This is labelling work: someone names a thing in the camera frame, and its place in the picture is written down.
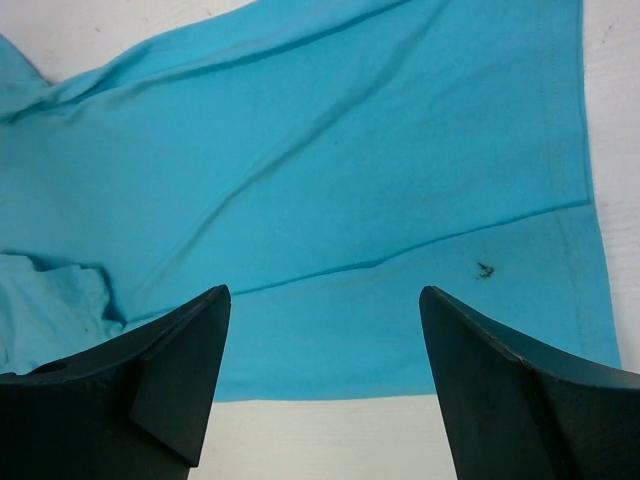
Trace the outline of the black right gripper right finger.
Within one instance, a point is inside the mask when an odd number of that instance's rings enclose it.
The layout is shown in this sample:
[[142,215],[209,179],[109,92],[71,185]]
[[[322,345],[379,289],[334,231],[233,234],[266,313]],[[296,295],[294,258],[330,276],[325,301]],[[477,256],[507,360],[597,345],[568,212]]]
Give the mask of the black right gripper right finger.
[[457,478],[638,478],[638,374],[557,349],[436,287],[419,307]]

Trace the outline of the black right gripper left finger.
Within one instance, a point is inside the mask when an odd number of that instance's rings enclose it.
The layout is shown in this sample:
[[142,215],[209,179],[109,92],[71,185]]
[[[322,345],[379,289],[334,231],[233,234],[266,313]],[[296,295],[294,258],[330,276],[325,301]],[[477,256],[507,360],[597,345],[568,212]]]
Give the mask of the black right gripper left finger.
[[79,354],[1,377],[4,479],[185,479],[198,466],[228,288]]

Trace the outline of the teal t-shirt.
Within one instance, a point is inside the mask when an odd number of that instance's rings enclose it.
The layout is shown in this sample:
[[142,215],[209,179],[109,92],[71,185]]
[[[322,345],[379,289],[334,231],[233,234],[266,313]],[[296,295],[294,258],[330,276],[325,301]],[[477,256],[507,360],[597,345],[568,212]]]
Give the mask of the teal t-shirt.
[[224,284],[216,397],[430,394],[436,286],[618,366],[579,1],[258,1],[47,82],[1,43],[1,369]]

